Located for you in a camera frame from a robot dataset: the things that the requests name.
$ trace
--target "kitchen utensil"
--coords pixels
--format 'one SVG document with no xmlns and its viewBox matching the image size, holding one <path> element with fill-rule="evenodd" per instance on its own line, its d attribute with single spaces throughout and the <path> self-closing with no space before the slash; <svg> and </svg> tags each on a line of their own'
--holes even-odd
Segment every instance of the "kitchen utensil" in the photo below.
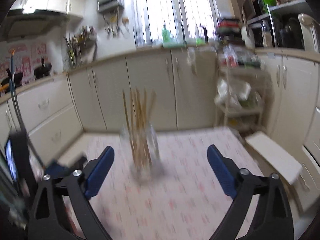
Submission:
<svg viewBox="0 0 320 240">
<path fill-rule="evenodd" d="M 44 58 L 41 58 L 41 66 L 34 69 L 35 79 L 43 78 L 45 76 L 50 76 L 50 71 L 52 69 L 51 63 L 44 63 Z"/>
</svg>

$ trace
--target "shelf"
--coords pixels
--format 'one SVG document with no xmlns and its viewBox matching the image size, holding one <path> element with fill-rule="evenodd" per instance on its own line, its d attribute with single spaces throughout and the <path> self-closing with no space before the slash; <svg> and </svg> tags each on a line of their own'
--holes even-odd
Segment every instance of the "shelf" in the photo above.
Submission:
<svg viewBox="0 0 320 240">
<path fill-rule="evenodd" d="M 268 18 L 268 17 L 269 17 L 269 14 L 265 13 L 265 14 L 262 14 L 262 15 L 260 15 L 258 17 L 255 17 L 255 18 L 252 18 L 250 20 L 247 20 L 247 24 L 250 25 L 250 24 L 256 23 L 256 22 L 261 21 L 261 20 L 263 20 L 265 18 Z"/>
<path fill-rule="evenodd" d="M 244 68 L 244 67 L 221 67 L 220 72 L 223 74 L 227 74 L 227 72 L 230 75 L 239 75 L 239 76 L 262 76 L 262 75 L 268 75 L 268 72 L 259 68 Z"/>
<path fill-rule="evenodd" d="M 313 15 L 310 6 L 307 4 L 306 0 L 296 0 L 276 6 L 269 7 L 270 12 L 275 12 L 278 14 L 289 14 L 289 13 L 305 13 L 308 15 Z"/>
<path fill-rule="evenodd" d="M 228 111 L 225 106 L 217 105 L 225 114 L 226 117 L 237 117 L 244 115 L 252 115 L 252 114 L 261 114 L 263 112 L 263 107 L 257 106 L 252 109 L 234 109 L 230 108 Z"/>
</svg>

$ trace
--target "bottle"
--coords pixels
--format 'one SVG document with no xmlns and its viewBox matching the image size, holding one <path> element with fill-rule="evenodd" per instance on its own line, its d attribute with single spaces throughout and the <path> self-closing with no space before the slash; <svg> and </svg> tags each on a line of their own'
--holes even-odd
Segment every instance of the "bottle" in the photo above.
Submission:
<svg viewBox="0 0 320 240">
<path fill-rule="evenodd" d="M 164 24 L 162 29 L 162 41 L 169 42 L 170 40 L 171 40 L 170 31 L 165 28 L 165 24 Z"/>
<path fill-rule="evenodd" d="M 264 48 L 272 48 L 272 35 L 268 23 L 263 20 L 261 24 L 261 33 Z"/>
</svg>

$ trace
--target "drawer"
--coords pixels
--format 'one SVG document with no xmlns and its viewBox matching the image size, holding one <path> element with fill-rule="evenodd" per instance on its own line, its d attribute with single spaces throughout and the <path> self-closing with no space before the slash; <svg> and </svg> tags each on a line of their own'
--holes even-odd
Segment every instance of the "drawer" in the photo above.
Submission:
<svg viewBox="0 0 320 240">
<path fill-rule="evenodd" d="M 320 109 L 316 107 L 313 121 L 304 145 L 320 163 Z"/>
<path fill-rule="evenodd" d="M 303 152 L 301 154 L 302 172 L 293 186 L 298 205 L 304 212 L 320 196 L 320 167 L 305 148 Z"/>
<path fill-rule="evenodd" d="M 17 99 L 28 132 L 72 103 L 67 78 L 27 90 L 19 94 Z M 12 100 L 9 101 L 9 107 L 10 111 L 15 113 Z M 14 121 L 19 125 L 15 115 Z"/>
<path fill-rule="evenodd" d="M 81 132 L 73 105 L 67 106 L 29 133 L 44 164 L 57 157 Z"/>
</svg>

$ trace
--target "drawer handle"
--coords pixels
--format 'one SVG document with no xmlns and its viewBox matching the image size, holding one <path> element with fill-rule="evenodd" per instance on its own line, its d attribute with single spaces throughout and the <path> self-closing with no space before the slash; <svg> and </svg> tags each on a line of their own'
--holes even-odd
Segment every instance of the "drawer handle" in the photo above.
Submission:
<svg viewBox="0 0 320 240">
<path fill-rule="evenodd" d="M 49 106 L 49 99 L 42 101 L 41 104 L 38 104 L 39 109 L 47 108 Z"/>
<path fill-rule="evenodd" d="M 58 143 L 61 140 L 61 130 L 60 132 L 56 132 L 54 137 L 51 138 L 54 143 Z"/>
<path fill-rule="evenodd" d="M 300 176 L 300 178 L 302 179 L 302 185 L 308 190 L 308 191 L 310 191 L 310 187 L 307 185 L 307 183 L 306 183 L 306 181 L 304 180 L 304 178 L 301 176 L 301 174 L 299 175 Z"/>
</svg>

